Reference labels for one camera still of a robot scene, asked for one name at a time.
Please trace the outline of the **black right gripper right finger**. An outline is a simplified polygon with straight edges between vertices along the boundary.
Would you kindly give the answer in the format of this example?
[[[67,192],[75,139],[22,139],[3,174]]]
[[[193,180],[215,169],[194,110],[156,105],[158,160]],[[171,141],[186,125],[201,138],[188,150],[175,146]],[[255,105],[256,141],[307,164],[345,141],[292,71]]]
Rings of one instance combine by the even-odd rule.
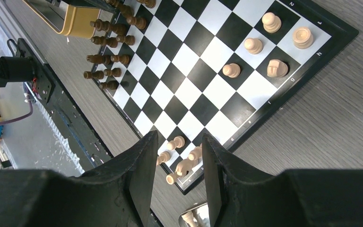
[[[203,135],[213,227],[363,227],[363,170],[287,169],[270,175]]]

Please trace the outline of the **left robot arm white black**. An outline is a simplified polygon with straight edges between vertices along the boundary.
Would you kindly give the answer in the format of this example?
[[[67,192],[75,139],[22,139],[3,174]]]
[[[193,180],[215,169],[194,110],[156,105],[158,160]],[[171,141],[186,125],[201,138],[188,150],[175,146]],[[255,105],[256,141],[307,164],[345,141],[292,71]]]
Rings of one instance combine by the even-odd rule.
[[[32,59],[25,57],[0,57],[0,87],[9,82],[27,82],[34,79],[36,67]]]

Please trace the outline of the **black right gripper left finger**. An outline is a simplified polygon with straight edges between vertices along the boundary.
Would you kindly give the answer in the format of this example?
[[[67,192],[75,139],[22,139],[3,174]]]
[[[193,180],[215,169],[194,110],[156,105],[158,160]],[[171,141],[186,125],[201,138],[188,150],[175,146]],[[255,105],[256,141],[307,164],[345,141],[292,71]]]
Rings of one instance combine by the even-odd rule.
[[[0,170],[0,227],[145,227],[157,150],[158,133],[150,131],[79,177]]]

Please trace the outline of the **light wooden chess knight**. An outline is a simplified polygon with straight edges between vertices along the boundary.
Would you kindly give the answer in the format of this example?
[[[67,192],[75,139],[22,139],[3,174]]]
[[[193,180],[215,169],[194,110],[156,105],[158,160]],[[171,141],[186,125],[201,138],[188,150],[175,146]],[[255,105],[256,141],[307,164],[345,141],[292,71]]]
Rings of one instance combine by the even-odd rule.
[[[288,71],[288,65],[278,59],[271,59],[267,66],[267,76],[271,78],[284,77]]]

